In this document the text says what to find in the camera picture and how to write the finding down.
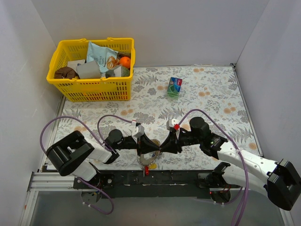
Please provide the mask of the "large metal key ring disc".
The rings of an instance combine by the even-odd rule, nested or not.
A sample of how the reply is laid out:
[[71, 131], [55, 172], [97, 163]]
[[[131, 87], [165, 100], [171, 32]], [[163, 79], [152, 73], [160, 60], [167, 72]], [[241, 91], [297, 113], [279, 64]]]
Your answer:
[[[157, 146], [160, 145], [160, 142], [157, 139], [152, 139], [151, 141], [154, 144], [156, 144]], [[140, 143], [141, 143], [140, 141], [137, 142], [138, 148], [140, 148], [140, 146], [141, 146]], [[149, 166], [157, 159], [157, 157], [159, 155], [160, 155], [160, 151], [155, 151], [150, 158], [145, 158], [143, 154], [140, 154], [140, 155], [137, 154], [137, 161], [142, 166]]]

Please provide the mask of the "yellow key tag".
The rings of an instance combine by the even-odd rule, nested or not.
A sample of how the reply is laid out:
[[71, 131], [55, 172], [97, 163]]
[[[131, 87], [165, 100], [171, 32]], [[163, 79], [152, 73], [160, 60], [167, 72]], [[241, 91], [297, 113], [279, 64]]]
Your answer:
[[151, 169], [151, 170], [156, 169], [156, 168], [157, 168], [157, 165], [155, 163], [149, 165], [149, 169]]

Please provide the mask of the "red key tag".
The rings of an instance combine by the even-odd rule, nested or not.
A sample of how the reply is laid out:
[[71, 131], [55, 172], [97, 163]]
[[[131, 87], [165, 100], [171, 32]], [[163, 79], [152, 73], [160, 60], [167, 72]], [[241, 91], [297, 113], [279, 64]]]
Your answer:
[[144, 167], [144, 171], [145, 171], [145, 175], [149, 175], [149, 167], [148, 166], [145, 166]]

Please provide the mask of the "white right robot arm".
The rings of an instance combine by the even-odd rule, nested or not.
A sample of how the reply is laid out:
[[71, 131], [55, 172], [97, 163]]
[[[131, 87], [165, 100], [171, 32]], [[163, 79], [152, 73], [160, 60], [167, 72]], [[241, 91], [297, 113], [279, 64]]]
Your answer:
[[180, 153], [184, 146], [199, 145], [204, 154], [220, 160], [212, 172], [201, 177], [203, 186], [248, 187], [283, 210], [291, 210], [299, 198], [301, 177], [290, 161], [273, 161], [239, 151], [229, 140], [212, 133], [201, 117], [190, 120], [189, 131], [181, 128], [176, 119], [168, 120], [166, 128], [169, 135], [160, 146], [161, 152]]

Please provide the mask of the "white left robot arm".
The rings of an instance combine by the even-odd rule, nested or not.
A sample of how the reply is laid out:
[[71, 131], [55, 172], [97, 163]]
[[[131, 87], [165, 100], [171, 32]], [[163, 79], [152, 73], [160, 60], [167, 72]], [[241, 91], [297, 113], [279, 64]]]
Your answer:
[[112, 130], [98, 147], [85, 140], [79, 131], [75, 131], [50, 146], [46, 155], [61, 176], [73, 174], [84, 179], [89, 188], [96, 188], [100, 177], [95, 167], [86, 159], [98, 160], [104, 164], [113, 163], [118, 157], [117, 150], [135, 149], [137, 155], [159, 151], [159, 145], [151, 141], [141, 126], [137, 126], [131, 136], [124, 137], [118, 129]]

